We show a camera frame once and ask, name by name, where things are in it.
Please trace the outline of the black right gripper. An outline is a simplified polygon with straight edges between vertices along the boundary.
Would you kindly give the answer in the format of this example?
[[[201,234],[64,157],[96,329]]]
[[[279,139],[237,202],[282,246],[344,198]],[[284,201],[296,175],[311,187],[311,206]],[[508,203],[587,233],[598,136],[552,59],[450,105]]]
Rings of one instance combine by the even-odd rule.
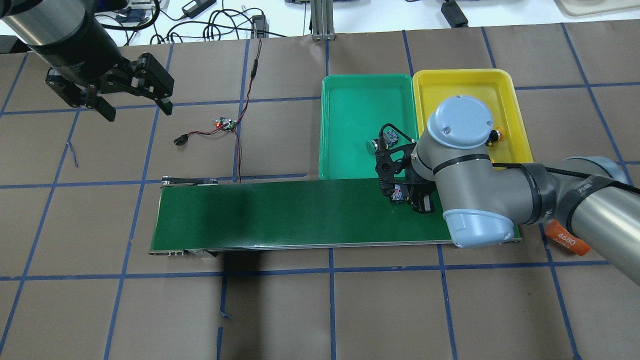
[[[432,194],[436,191],[435,182],[421,177],[412,166],[412,152],[416,146],[410,138],[406,145],[393,148],[380,148],[375,152],[375,172],[383,196],[390,200],[394,185],[406,187],[407,201],[413,201],[413,210],[418,214],[435,212]]]

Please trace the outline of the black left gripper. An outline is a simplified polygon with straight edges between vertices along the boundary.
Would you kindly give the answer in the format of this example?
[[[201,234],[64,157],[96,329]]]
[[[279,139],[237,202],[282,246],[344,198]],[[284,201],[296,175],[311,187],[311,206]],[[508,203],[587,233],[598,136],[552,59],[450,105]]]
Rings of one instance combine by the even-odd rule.
[[[169,71],[151,54],[143,53],[135,61],[123,58],[96,79],[80,79],[80,66],[68,67],[65,71],[48,69],[47,84],[66,103],[73,107],[84,107],[98,112],[108,122],[114,122],[117,110],[99,95],[83,92],[93,85],[95,92],[115,94],[125,92],[136,97],[152,100],[165,114],[173,114],[175,80]]]

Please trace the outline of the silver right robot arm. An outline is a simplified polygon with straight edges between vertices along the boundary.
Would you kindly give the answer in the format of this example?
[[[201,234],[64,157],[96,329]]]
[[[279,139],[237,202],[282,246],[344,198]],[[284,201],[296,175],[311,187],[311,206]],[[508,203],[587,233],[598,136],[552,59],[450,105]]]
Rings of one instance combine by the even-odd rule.
[[[398,145],[394,125],[369,142],[381,193],[432,212],[438,192],[451,240],[458,248],[502,244],[519,224],[556,220],[634,283],[640,278],[639,189],[606,157],[562,161],[493,162],[487,143],[494,119],[473,96],[442,101],[419,139]]]

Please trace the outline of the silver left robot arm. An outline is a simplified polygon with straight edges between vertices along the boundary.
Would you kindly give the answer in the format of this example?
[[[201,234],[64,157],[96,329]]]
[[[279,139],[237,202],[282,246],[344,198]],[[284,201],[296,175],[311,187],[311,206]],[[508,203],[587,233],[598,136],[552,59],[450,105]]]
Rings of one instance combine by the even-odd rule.
[[[85,107],[112,122],[104,94],[126,92],[152,100],[167,116],[175,80],[151,53],[124,57],[84,0],[3,0],[1,21],[49,65],[45,83],[70,107]]]

